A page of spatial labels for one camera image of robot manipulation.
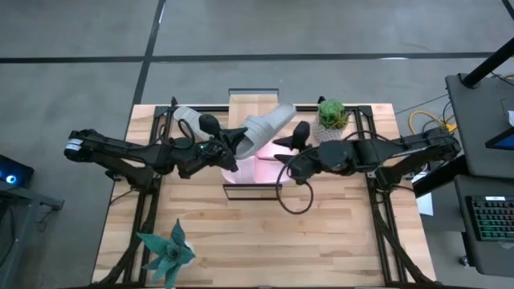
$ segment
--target yellow cable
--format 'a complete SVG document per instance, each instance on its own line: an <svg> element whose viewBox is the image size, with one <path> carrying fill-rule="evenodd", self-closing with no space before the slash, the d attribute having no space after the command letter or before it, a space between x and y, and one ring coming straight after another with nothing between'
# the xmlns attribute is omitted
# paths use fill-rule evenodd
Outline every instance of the yellow cable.
<svg viewBox="0 0 514 289"><path fill-rule="evenodd" d="M433 114L431 114L429 112L426 112L426 111L415 111L415 112L412 112L410 114L410 116L409 116L409 128L410 128L410 131L412 132L412 134L416 134L416 132L414 131L414 126L412 124L412 119L417 114L424 114L425 116L429 116L432 120L436 121L440 127L446 127L448 132L453 132L454 130L457 129L457 124L448 124L448 123L446 123L446 125L445 125L439 118L437 118L436 116L434 116ZM446 121L451 120L453 117L454 116L450 116Z"/></svg>

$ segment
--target wooden table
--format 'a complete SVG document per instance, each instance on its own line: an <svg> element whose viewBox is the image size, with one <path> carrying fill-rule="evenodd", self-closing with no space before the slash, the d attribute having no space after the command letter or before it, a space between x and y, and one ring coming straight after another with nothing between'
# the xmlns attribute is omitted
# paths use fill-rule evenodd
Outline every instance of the wooden table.
<svg viewBox="0 0 514 289"><path fill-rule="evenodd" d="M274 94L232 95L228 113L212 114L222 125L234 128L250 114L262 115L273 109L277 100ZM389 138L398 137L393 106L370 105L377 132ZM134 107L127 141L148 143L154 108L154 105ZM301 120L314 118L314 112L299 112L276 137L289 136ZM355 120L350 119L344 135L355 130ZM181 136L174 122L171 136ZM190 180L180 179L177 172L165 176L154 233L168 238L173 224L180 218L186 238L197 255L190 267L180 270L176 285L383 285L364 174L338 177L322 173L310 182L315 192L314 204L306 214L296 216L285 212L277 201L228 201L219 168L204 169ZM118 183L112 197L127 190L126 183ZM292 208L299 210L307 205L305 187L287 184L283 195ZM401 244L423 273L435 280L414 195L399 189L391 198ZM129 244L136 203L137 193L134 193L110 207L92 281L102 279ZM141 252L142 246L134 263L133 278L140 270ZM389 247L388 255L394 279L398 279Z"/></svg>

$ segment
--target keyboard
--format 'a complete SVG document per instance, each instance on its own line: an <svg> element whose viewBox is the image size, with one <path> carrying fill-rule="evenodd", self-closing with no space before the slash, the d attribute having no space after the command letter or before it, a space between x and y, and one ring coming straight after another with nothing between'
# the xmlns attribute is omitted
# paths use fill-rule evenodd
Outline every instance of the keyboard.
<svg viewBox="0 0 514 289"><path fill-rule="evenodd" d="M514 242L514 197L467 197L480 241Z"/></svg>

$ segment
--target electronic device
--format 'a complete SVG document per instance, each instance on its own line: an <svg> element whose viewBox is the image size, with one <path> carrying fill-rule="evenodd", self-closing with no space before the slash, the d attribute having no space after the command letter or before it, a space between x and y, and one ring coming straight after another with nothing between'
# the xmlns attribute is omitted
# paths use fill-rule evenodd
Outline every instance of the electronic device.
<svg viewBox="0 0 514 289"><path fill-rule="evenodd" d="M0 180L9 185L27 187L34 169L0 155Z"/></svg>
<svg viewBox="0 0 514 289"><path fill-rule="evenodd" d="M502 132L485 143L489 149L514 150L514 128Z"/></svg>
<svg viewBox="0 0 514 289"><path fill-rule="evenodd" d="M481 241L514 241L514 197L466 197L475 236Z"/></svg>

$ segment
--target green succulent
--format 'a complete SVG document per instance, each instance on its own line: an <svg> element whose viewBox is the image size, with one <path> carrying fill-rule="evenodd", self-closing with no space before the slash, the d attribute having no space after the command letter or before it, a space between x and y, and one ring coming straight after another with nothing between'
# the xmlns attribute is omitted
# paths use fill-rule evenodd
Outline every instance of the green succulent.
<svg viewBox="0 0 514 289"><path fill-rule="evenodd" d="M326 100L320 104L318 117L325 128L343 128L346 125L345 106L337 100Z"/></svg>
<svg viewBox="0 0 514 289"><path fill-rule="evenodd" d="M180 226L180 222L177 219L177 223L171 231L170 240L152 234L137 233L137 236L143 240L150 251L158 256L143 266L143 269L155 270L150 282L154 283L165 277L166 289L171 289L175 284L180 267L196 257L186 245L186 234Z"/></svg>

